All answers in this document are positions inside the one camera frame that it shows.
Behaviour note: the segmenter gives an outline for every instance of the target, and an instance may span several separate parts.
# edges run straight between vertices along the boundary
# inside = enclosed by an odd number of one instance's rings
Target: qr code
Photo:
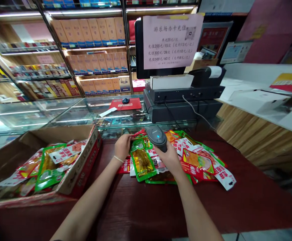
[[[193,40],[196,32],[196,27],[186,27],[185,40]]]

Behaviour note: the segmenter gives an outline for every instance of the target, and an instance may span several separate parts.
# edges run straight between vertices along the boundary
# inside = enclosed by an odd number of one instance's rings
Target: hand
[[[168,168],[168,170],[173,174],[174,178],[176,179],[176,177],[182,175],[184,171],[180,164],[176,149],[168,141],[166,142],[166,146],[167,146],[166,152],[162,152],[156,146],[153,147],[157,155],[160,157],[165,166]]]
[[[115,143],[115,156],[122,161],[128,156],[131,139],[132,134],[124,134]]]

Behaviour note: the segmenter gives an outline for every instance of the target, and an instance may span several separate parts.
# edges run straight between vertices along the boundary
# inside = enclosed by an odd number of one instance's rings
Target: barcode scanner
[[[152,126],[146,130],[149,141],[162,152],[167,152],[167,137],[158,126]]]

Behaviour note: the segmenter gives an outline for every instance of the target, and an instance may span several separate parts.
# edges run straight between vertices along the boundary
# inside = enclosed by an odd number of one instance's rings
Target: computer mouse
[[[127,103],[129,103],[129,98],[124,98],[124,99],[122,100],[122,103],[123,103],[123,104],[127,104]]]

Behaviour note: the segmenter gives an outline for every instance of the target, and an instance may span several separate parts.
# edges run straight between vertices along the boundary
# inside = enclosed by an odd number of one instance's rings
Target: receipt printer
[[[192,70],[188,74],[193,75],[192,87],[219,86],[224,78],[226,69],[219,66],[207,66]]]

